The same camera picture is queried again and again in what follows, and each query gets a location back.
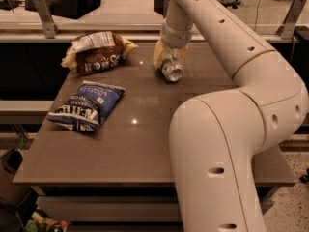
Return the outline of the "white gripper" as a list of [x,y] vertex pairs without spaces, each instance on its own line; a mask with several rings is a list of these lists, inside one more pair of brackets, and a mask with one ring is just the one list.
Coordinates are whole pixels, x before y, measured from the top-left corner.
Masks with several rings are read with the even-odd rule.
[[160,29],[161,40],[158,40],[154,48],[153,63],[158,70],[169,52],[176,50],[176,58],[182,64],[189,49],[189,42],[194,32],[191,19],[171,20],[165,18]]

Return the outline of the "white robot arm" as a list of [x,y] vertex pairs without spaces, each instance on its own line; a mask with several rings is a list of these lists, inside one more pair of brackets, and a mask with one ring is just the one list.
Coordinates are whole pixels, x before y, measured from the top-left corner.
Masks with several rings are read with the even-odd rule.
[[254,155],[302,124],[305,83],[268,42],[217,0],[170,0],[154,64],[199,31],[232,79],[231,90],[180,105],[169,150],[184,232],[267,232],[255,189]]

